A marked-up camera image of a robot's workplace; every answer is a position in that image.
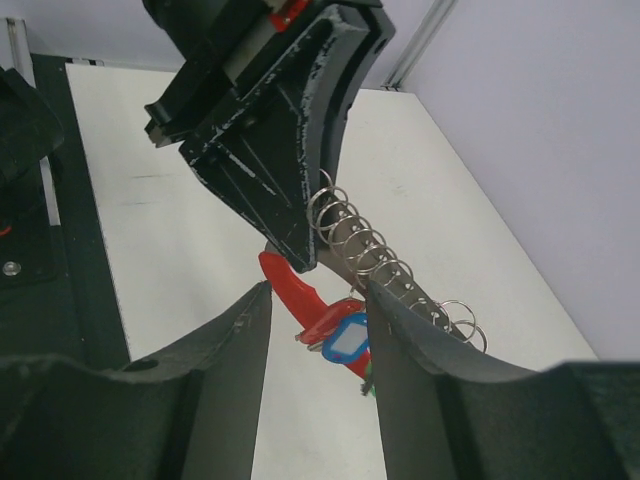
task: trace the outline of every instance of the red keychain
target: red keychain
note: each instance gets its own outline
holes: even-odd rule
[[[262,252],[258,259],[273,290],[304,328],[297,337],[302,343],[314,345],[323,341],[344,318],[362,311],[363,303],[356,299],[345,299],[328,306],[315,288],[298,278],[283,256]],[[365,352],[358,360],[345,366],[364,380],[370,360],[369,352]]]

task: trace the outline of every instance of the blue key tag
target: blue key tag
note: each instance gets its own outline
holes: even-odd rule
[[[331,363],[355,362],[369,348],[367,314],[354,313],[344,318],[322,345],[322,356]]]

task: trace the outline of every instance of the metal key ring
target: metal key ring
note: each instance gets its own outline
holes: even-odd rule
[[[378,264],[378,266],[376,266],[376,268],[373,270],[373,272],[371,272],[371,274],[369,275],[369,278],[371,280],[373,280],[374,282],[377,281],[376,277],[378,275],[378,273],[380,273],[380,270],[383,269],[386,266],[389,265],[397,265],[395,271],[393,272],[393,275],[391,276],[391,278],[389,279],[389,281],[385,284],[380,284],[383,287],[388,287],[389,285],[391,285],[395,280],[397,280],[397,278],[399,276],[402,276],[402,274],[398,273],[400,272],[400,270],[402,270],[402,272],[411,280],[413,281],[413,270],[411,269],[411,266],[405,262],[404,260],[399,260],[397,258],[390,258],[389,260],[385,260],[384,262],[380,262]]]
[[[354,239],[358,239],[363,234],[369,234],[369,236],[371,237],[370,241],[368,239],[366,239],[366,238],[361,240],[365,244],[368,242],[369,246],[365,247],[364,251],[362,251],[362,252],[360,252],[360,253],[358,253],[356,255],[350,255],[350,256],[344,255],[343,256],[343,261],[346,264],[347,268],[351,272],[353,272],[353,273],[357,272],[358,274],[366,275],[366,274],[369,273],[368,270],[364,270],[364,271],[358,270],[358,266],[360,264],[359,260],[361,260],[362,257],[365,256],[369,251],[371,251],[371,249],[373,248],[371,246],[371,244],[375,244],[375,242],[386,244],[386,240],[385,240],[384,236],[382,236],[382,234],[380,232],[378,232],[377,230],[372,229],[370,226],[369,227],[365,227],[365,228],[363,228],[361,230],[354,231],[351,235],[349,235],[349,237],[347,237],[347,239],[342,244],[343,252],[346,252],[347,245],[349,245],[350,242],[352,242]]]
[[[429,306],[429,302],[427,302],[426,298],[419,298],[418,300],[416,300],[414,303],[411,304],[411,306],[409,307],[409,310],[411,310],[413,312],[414,311],[413,307],[415,307],[416,305],[425,305],[425,306],[428,307]],[[436,325],[436,318],[439,318],[439,317],[440,316],[436,312],[431,312],[431,321],[433,322],[434,326],[437,326]],[[446,333],[450,333],[451,330],[453,330],[453,322],[451,321],[451,317],[449,315],[446,315],[446,317],[449,320],[449,324],[446,326],[446,328],[444,328],[444,331]]]
[[[358,281],[356,280],[355,282],[353,282],[353,284],[351,285],[351,288],[349,289],[349,296],[347,297],[349,300],[359,300],[362,302],[362,311],[366,311],[367,308],[367,296],[362,293],[361,291],[358,290]],[[356,293],[359,293],[362,298],[356,298]]]
[[[484,333],[484,330],[482,330],[482,327],[480,325],[473,325],[473,322],[469,321],[469,320],[458,320],[457,322],[453,323],[454,325],[467,325],[469,327],[473,327],[474,328],[474,332],[478,332],[478,334],[480,335],[480,338],[482,338],[482,343],[483,343],[483,348],[482,348],[482,353],[487,353],[487,349],[489,348],[489,340],[487,340],[487,335]]]
[[[340,197],[336,195],[336,193],[340,193],[342,194],[342,196],[344,196],[344,199],[342,200],[344,203],[349,203],[349,194],[343,188],[335,187],[335,186],[321,188],[320,190],[318,190],[318,192],[315,193],[315,195],[311,197],[311,200],[309,200],[309,205],[307,206],[307,220],[309,221],[310,225],[313,225],[315,223],[313,221],[313,208],[312,208],[313,205],[315,205],[315,202],[317,202],[320,199],[320,197],[322,197],[325,194],[332,195],[334,199],[340,200]]]
[[[333,183],[333,179],[331,178],[331,175],[329,175],[326,170],[323,170],[321,168],[320,173],[324,175],[324,178],[327,180],[327,186],[335,187],[335,184]]]
[[[373,252],[375,251],[380,251],[381,253],[379,253],[377,255],[378,257],[378,263],[376,263],[373,267],[371,268],[362,268],[360,266],[360,264],[362,263],[362,261],[367,257],[367,255],[371,255]],[[384,243],[374,243],[371,242],[369,245],[367,245],[367,247],[362,251],[362,253],[360,253],[357,257],[354,257],[354,260],[356,260],[355,265],[353,266],[353,269],[350,268],[351,271],[357,271],[359,275],[362,276],[368,276],[369,274],[371,274],[376,268],[378,268],[378,265],[381,262],[386,262],[387,260],[391,260],[391,259],[398,259],[398,255],[396,254],[396,252],[393,251],[393,249],[391,247],[389,247],[388,245],[385,245]]]
[[[471,310],[471,307],[469,305],[467,305],[466,303],[464,303],[464,302],[461,302],[459,300],[447,300],[446,302],[439,303],[438,306],[440,308],[442,308],[447,313],[447,316],[449,318],[451,318],[451,315],[449,314],[449,311],[447,310],[447,305],[460,305],[461,307],[466,309],[471,314],[471,318],[473,319],[473,322],[472,322],[473,331],[471,332],[471,335],[469,335],[467,337],[466,340],[462,341],[462,343],[469,343],[471,341],[471,339],[473,338],[473,336],[476,334],[476,331],[478,330],[478,319],[476,318],[476,314],[473,312],[473,310]]]
[[[334,240],[334,235],[338,229],[338,227],[347,221],[351,221],[351,220],[360,220],[361,221],[361,225],[359,225],[361,228],[360,230],[355,230],[353,231],[353,233],[351,235],[349,235],[349,237],[347,237],[345,240],[343,240],[342,242],[336,242]],[[352,237],[354,236],[358,236],[358,235],[362,235],[363,233],[367,233],[371,230],[371,225],[369,224],[369,222],[366,219],[363,219],[360,216],[346,216],[346,217],[342,217],[340,220],[338,220],[336,223],[333,224],[333,226],[331,227],[331,230],[329,230],[329,235],[327,235],[327,239],[328,239],[328,243],[329,243],[329,248],[331,250],[331,252],[333,252],[334,255],[336,256],[340,256],[340,253],[337,250],[337,247],[342,248],[342,250],[345,250],[345,247],[347,245],[347,243],[352,239]]]
[[[321,234],[321,237],[324,239],[325,243],[328,243],[330,240],[328,236],[325,238],[325,236],[322,235],[322,232],[331,230],[334,224],[323,227],[322,220],[324,219],[324,216],[334,208],[342,208],[343,210],[347,210],[348,215],[344,215],[340,218],[360,218],[360,214],[358,213],[358,209],[355,205],[349,203],[348,200],[340,200],[340,198],[334,195],[334,200],[331,200],[322,206],[322,208],[318,212],[315,223],[311,224],[314,226],[315,230],[319,234]]]

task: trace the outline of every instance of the red plastic handle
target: red plastic handle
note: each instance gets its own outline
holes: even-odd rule
[[[330,307],[318,296],[315,288],[304,283],[291,270],[286,258],[277,253],[262,252],[258,255],[258,259],[260,260],[262,271],[271,283],[273,290],[291,312],[291,315],[300,322],[305,332],[314,332],[313,334],[315,335],[331,321],[335,321],[337,308],[330,311]],[[353,308],[353,304],[349,304],[348,309],[351,308]],[[324,326],[316,328],[321,321],[325,322]],[[365,352],[358,360],[345,366],[360,378],[365,379],[369,361],[369,352]]]

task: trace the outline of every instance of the black plastic part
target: black plastic part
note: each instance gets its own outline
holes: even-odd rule
[[[247,29],[268,12],[262,0],[143,0],[151,18],[189,58],[205,39],[210,52],[223,60]]]
[[[15,70],[0,68],[0,290],[55,275],[40,160],[63,140],[62,126],[40,94]]]
[[[0,359],[0,477],[249,480],[270,327],[262,283],[121,372]]]
[[[320,169],[335,178],[348,110],[393,32],[377,2],[310,1],[284,32],[251,45],[235,78],[209,36],[147,107],[147,131],[158,146],[184,140],[200,181],[297,271],[310,270],[318,245],[307,203]]]
[[[61,226],[49,226],[43,206],[39,212],[44,219],[40,231],[51,239],[55,276],[47,281],[0,289],[0,355],[58,354],[93,369],[120,368],[129,362],[129,353],[67,79],[66,60],[41,55],[32,59],[38,90],[65,131],[65,143],[49,156],[50,162],[64,165],[64,176],[56,185]],[[14,234],[22,235],[21,228],[14,225],[9,235],[0,237],[0,257],[7,258],[5,241],[13,242]],[[32,252],[33,258],[44,251]],[[29,274],[26,264],[20,275],[12,278],[23,274]]]
[[[0,191],[63,141],[62,126],[15,69],[0,67]]]
[[[640,478],[639,364],[530,372],[373,284],[367,314],[389,480]]]

